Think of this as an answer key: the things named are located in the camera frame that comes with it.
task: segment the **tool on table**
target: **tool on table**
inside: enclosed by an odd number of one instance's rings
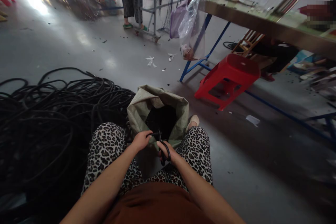
[[[168,153],[168,158],[166,158],[166,155],[163,153],[162,150],[161,151],[161,157],[162,157],[162,160],[161,160],[161,164],[164,166],[165,164],[165,161],[167,160],[168,162],[170,162],[170,152],[169,152],[169,148],[168,146],[166,145],[166,143],[163,142],[163,140],[161,139],[161,132],[160,130],[156,133],[153,133],[153,134],[148,134],[147,136],[151,135],[152,137],[157,137],[156,139],[161,142],[165,147],[166,147],[166,150],[167,150],[167,153]]]

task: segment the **knee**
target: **knee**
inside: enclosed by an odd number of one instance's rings
[[[187,131],[187,138],[192,138],[201,143],[210,146],[210,140],[207,132],[200,126],[193,126]]]
[[[94,132],[94,134],[97,134],[98,132],[123,132],[123,128],[121,128],[120,126],[116,125],[113,122],[105,122],[101,125],[98,126],[98,128],[96,129],[96,131]]]

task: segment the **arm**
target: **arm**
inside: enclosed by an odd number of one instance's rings
[[[167,156],[167,150],[160,142],[156,142],[158,147],[163,150]],[[190,196],[194,202],[202,209],[205,214],[214,223],[234,223],[244,224],[245,222],[233,210],[233,208],[226,202],[225,199],[210,185],[204,178],[202,178],[190,165],[180,157],[172,146],[167,143],[172,164],[180,172],[183,181],[185,182]]]
[[[84,192],[61,221],[67,223],[101,223],[118,194],[126,172],[138,151],[148,144],[152,131],[138,133],[132,144]]]

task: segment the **gray floor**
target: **gray floor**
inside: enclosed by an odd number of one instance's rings
[[[186,62],[179,55],[179,41],[168,41],[165,33],[155,44],[150,37],[123,30],[123,15],[80,21],[54,0],[16,1],[10,8],[0,5],[9,14],[8,22],[0,23],[0,81],[21,77],[37,83],[49,70],[73,66],[133,91],[144,84],[171,90],[189,101],[190,115],[199,115],[210,137],[214,186],[247,223],[331,222],[325,210],[334,207],[335,192],[311,180],[323,179],[330,172],[326,160],[335,158],[324,140],[245,93],[223,112],[196,100],[194,93],[207,71],[194,71],[178,82]],[[144,0],[144,6],[151,4]],[[148,21],[144,13],[144,23]],[[216,18],[209,24],[206,53],[225,24]],[[231,25],[222,42],[237,41],[245,30]],[[211,64],[228,52],[219,44]],[[168,53],[176,53],[171,62]],[[145,58],[150,56],[157,68],[147,66]],[[80,76],[66,71],[55,75],[59,77]],[[295,115],[325,111],[326,101],[307,94],[304,83],[288,84],[295,76],[283,73],[276,78],[272,84],[258,80],[251,90]],[[249,123],[247,115],[259,118],[259,127]]]

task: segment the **clear plastic bag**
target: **clear plastic bag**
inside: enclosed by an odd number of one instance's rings
[[[205,57],[204,0],[191,0],[178,28],[183,59],[192,61]]]
[[[179,38],[179,27],[183,20],[184,15],[186,14],[186,11],[188,9],[188,1],[189,0],[183,0],[181,4],[171,12],[171,18],[170,18],[170,38],[171,39],[177,39]]]

